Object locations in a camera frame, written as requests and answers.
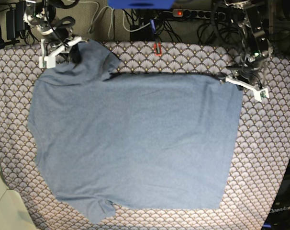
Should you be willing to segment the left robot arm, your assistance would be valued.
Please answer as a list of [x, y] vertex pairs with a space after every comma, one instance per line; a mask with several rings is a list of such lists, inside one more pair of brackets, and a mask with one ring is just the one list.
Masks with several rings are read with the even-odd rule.
[[236, 13], [232, 21], [238, 28], [243, 53], [241, 63], [227, 66], [235, 80], [264, 89], [263, 80], [258, 71], [263, 68], [273, 52], [272, 45], [265, 32], [260, 12], [251, 0], [223, 0], [223, 4], [240, 11], [243, 18]]

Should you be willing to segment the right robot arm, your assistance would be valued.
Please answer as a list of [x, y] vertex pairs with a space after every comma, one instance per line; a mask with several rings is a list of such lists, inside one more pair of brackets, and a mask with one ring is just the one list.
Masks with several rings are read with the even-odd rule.
[[23, 13], [23, 21], [34, 27], [41, 34], [40, 68], [52, 69], [56, 66], [56, 57], [61, 56], [75, 65], [81, 62], [78, 43], [82, 37], [73, 34], [76, 20], [71, 16], [59, 19], [56, 16], [57, 8], [68, 10], [79, 3], [74, 0], [65, 4], [61, 0], [27, 0]]

